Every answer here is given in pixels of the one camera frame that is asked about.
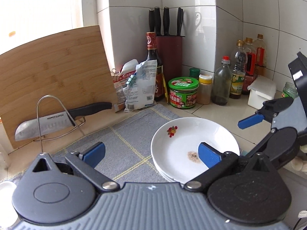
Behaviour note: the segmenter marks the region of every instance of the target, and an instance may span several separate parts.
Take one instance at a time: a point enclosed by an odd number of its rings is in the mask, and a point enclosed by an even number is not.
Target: metal screw
[[[189,189],[199,189],[201,187],[201,183],[199,181],[189,181],[187,183],[187,187]]]
[[[102,184],[102,188],[106,190],[115,190],[117,189],[117,183],[116,182],[105,182]]]

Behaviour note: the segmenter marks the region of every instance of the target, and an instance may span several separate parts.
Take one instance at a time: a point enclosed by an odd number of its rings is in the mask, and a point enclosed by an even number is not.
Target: ribbed gray surface
[[[17,230],[286,230],[271,226],[237,225],[214,211],[201,193],[190,193],[178,183],[127,183],[115,193],[100,197],[95,207],[79,219],[60,226],[21,222]]]

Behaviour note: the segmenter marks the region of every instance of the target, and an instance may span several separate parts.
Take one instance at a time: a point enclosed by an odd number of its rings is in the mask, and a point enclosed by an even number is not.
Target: dark green lid
[[[191,67],[190,68],[190,77],[198,78],[201,73],[199,68]]]
[[[191,77],[178,77],[171,79],[168,86],[175,90],[191,90],[198,87],[198,80]]]

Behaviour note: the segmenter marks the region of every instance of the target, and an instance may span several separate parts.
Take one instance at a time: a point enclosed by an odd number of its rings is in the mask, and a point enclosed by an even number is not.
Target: cutting board
[[[67,109],[95,102],[117,103],[99,26],[49,35],[0,55],[0,116],[14,149],[31,140],[15,141],[19,124],[36,118],[41,97],[58,97]],[[39,116],[61,112],[46,98]]]

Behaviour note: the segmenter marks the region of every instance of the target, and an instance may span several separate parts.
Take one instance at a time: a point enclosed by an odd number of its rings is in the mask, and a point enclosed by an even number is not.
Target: dark red knife block
[[[166,85],[182,75],[182,38],[183,36],[157,36],[157,50],[163,64]]]

